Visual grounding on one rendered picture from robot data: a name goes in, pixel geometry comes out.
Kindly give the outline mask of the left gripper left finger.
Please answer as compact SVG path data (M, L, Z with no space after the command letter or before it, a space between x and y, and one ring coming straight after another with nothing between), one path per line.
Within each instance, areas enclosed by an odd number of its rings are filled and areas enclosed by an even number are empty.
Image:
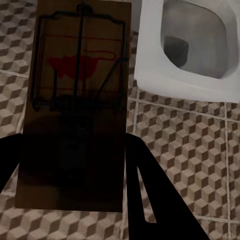
M0 193L21 161L22 139L22 133L0 138Z

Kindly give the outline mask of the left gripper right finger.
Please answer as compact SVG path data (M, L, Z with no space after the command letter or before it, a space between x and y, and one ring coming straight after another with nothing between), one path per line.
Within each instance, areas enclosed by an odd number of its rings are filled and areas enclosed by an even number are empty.
M125 135L129 240L210 240L145 142ZM139 168L156 223L145 220Z

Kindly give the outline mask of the mousetrap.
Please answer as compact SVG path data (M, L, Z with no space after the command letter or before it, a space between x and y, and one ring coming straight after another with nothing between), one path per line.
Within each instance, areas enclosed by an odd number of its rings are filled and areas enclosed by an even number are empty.
M14 209L123 212L131 15L38 0Z

